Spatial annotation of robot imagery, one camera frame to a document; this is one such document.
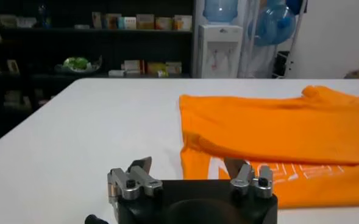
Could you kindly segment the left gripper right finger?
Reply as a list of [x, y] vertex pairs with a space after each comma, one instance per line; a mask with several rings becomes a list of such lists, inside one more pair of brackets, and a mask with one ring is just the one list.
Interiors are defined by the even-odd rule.
[[258, 198], [272, 197], [273, 175], [269, 166], [260, 166], [256, 176], [253, 167], [244, 160], [225, 158], [224, 164], [231, 177], [230, 185], [238, 195], [245, 196], [253, 188]]

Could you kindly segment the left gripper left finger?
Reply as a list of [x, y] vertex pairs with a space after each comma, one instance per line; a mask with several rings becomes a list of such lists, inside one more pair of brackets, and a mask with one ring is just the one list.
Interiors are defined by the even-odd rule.
[[111, 169], [107, 174], [108, 199], [136, 200], [142, 194], [157, 197], [163, 190], [163, 182], [151, 177], [152, 157], [134, 160], [126, 171]]

